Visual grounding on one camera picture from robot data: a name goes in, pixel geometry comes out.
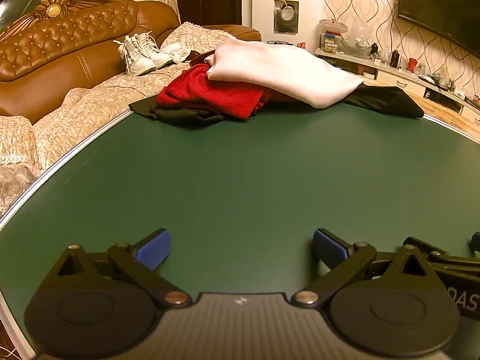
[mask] circular base plate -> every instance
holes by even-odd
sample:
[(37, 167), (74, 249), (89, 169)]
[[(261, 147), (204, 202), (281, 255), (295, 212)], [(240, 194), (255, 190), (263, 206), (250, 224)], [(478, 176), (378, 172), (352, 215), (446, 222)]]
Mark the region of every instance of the circular base plate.
[(155, 316), (145, 292), (102, 279), (95, 287), (39, 289), (25, 311), (25, 325), (41, 351), (63, 359), (104, 358), (139, 342)]
[(347, 287), (330, 304), (333, 324), (350, 342), (388, 357), (423, 356), (448, 344), (457, 330), (458, 312), (446, 293), (439, 293), (441, 288), (372, 284)]

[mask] blue gripper pad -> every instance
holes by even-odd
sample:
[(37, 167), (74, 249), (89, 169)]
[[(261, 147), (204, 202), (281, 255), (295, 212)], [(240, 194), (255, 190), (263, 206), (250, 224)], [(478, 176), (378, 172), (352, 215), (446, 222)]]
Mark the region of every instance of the blue gripper pad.
[(349, 257), (349, 251), (321, 230), (317, 229), (313, 233), (313, 251), (328, 268), (334, 269)]
[(135, 259), (153, 271), (170, 253), (170, 233), (162, 231), (135, 251)]

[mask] tufted sofa backrest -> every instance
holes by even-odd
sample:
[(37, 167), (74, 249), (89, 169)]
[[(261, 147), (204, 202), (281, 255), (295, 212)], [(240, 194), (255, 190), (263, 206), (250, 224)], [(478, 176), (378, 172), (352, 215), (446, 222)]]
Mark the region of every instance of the tufted sofa backrest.
[(179, 25), (173, 9), (159, 1), (74, 1), (62, 3), (60, 16), (39, 20), (33, 12), (0, 34), (1, 116), (36, 123), (60, 107), (70, 89), (93, 88), (125, 71), (114, 39), (147, 31), (157, 39)]
[(0, 81), (13, 81), (57, 58), (133, 31), (138, 3), (118, 1), (57, 16), (0, 43)]

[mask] black cloth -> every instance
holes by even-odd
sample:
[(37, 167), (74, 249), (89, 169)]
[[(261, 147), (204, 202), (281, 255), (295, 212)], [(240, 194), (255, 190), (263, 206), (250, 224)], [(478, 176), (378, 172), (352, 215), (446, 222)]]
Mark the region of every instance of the black cloth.
[(131, 103), (129, 107), (136, 114), (175, 126), (205, 127), (225, 120), (224, 116), (203, 109), (162, 109), (155, 103), (156, 98), (155, 94)]
[[(131, 103), (129, 107), (136, 114), (184, 127), (205, 127), (225, 120), (223, 115), (203, 109), (162, 109), (155, 102), (156, 98), (157, 95), (153, 95)], [(380, 114), (409, 117), (411, 119), (421, 118), (424, 115), (420, 106), (396, 86), (361, 84), (342, 102)]]
[(396, 86), (373, 86), (361, 84), (342, 102), (366, 108), (380, 114), (421, 118), (420, 106), (403, 89)]

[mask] red cloth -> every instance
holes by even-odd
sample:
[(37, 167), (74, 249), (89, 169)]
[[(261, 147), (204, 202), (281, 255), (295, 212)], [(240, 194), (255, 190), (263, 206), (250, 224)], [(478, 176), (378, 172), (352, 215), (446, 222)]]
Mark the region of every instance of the red cloth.
[(272, 90), (259, 85), (210, 81), (208, 69), (208, 64), (198, 63), (184, 70), (157, 95), (155, 102), (166, 109), (205, 109), (246, 120), (272, 97)]

